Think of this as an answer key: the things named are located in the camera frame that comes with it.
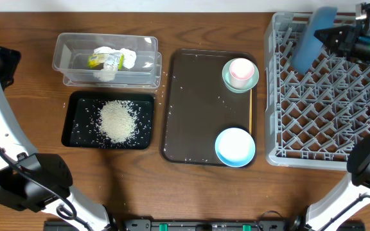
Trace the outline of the dark blue plate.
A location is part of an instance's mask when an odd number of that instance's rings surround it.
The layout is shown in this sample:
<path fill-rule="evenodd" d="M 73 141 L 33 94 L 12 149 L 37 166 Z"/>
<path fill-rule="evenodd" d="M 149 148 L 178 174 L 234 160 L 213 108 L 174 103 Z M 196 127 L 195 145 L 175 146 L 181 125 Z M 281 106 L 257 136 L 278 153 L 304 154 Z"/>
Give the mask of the dark blue plate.
<path fill-rule="evenodd" d="M 314 36 L 314 33 L 317 30 L 331 28 L 336 14 L 337 7 L 332 6 L 321 7 L 312 13 L 290 60 L 290 65 L 299 74 L 306 74 L 321 51 L 322 42 Z"/>

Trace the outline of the white napkin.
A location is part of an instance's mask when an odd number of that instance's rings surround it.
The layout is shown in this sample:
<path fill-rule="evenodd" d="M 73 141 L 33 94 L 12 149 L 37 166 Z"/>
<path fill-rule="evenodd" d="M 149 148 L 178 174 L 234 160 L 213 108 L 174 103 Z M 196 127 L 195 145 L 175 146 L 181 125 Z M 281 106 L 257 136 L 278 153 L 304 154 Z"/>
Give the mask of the white napkin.
<path fill-rule="evenodd" d="M 132 50 L 129 50 L 129 49 L 126 49 L 126 48 L 122 48 L 122 49 L 117 50 L 117 49 L 113 49 L 111 47 L 102 46 L 102 47 L 96 48 L 92 55 L 100 54 L 100 53 L 110 54 L 110 53 L 117 53 L 117 52 L 122 53 L 125 56 L 122 68 L 126 68 L 126 69 L 133 68 L 133 66 L 135 65 L 135 62 L 136 62 L 136 57 L 137 57 L 136 52 L 132 51 Z M 97 68 L 100 68 L 100 70 L 98 72 L 94 73 L 94 76 L 102 82 L 112 81 L 116 77 L 116 73 L 118 72 L 118 71 L 103 70 L 102 65 L 99 65 L 98 67 L 94 67 L 94 68 L 91 68 L 91 69 L 97 69 Z"/>

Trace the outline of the yellow snack wrapper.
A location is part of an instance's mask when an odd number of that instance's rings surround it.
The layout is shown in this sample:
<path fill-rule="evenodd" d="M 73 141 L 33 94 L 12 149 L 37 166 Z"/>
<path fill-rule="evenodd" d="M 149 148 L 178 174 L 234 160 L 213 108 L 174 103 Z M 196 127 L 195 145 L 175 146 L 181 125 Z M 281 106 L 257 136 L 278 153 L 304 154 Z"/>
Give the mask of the yellow snack wrapper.
<path fill-rule="evenodd" d="M 88 58 L 87 66 L 90 68 L 98 67 L 99 65 L 103 66 L 103 70 L 106 71 L 118 71 L 122 68 L 123 61 L 125 59 L 124 54 L 122 53 L 100 53 L 91 55 Z"/>

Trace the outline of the pile of white rice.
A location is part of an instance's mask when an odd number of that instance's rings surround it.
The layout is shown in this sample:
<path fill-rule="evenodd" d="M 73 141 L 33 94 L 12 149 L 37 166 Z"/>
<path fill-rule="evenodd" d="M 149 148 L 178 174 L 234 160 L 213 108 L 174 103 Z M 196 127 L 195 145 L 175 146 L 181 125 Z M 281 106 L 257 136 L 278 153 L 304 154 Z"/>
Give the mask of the pile of white rice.
<path fill-rule="evenodd" d="M 138 100 L 79 99 L 69 145 L 143 150 L 151 138 L 153 104 Z"/>

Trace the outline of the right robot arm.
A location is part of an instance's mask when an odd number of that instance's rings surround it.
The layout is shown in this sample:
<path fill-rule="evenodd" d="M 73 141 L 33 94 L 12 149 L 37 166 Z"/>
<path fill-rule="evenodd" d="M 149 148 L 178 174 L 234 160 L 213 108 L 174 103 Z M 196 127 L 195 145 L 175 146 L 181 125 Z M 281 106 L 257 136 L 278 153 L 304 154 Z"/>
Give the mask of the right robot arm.
<path fill-rule="evenodd" d="M 320 41 L 346 58 L 370 62 L 370 37 L 360 26 L 322 28 L 309 26 L 295 57 L 304 59 Z M 321 200 L 296 217 L 291 230 L 337 230 L 354 213 L 370 203 L 370 134 L 351 151 L 345 177 Z"/>

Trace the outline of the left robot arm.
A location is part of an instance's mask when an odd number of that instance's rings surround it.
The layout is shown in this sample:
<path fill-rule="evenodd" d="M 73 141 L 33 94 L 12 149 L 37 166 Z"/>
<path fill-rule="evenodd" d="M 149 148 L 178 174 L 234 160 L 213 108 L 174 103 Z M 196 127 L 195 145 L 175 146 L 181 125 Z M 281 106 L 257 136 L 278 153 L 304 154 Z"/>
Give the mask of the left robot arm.
<path fill-rule="evenodd" d="M 62 219 L 57 230 L 117 230 L 105 206 L 73 185 L 62 157 L 40 153 L 17 122 L 4 94 L 13 84 L 20 52 L 0 46 L 0 205 Z"/>

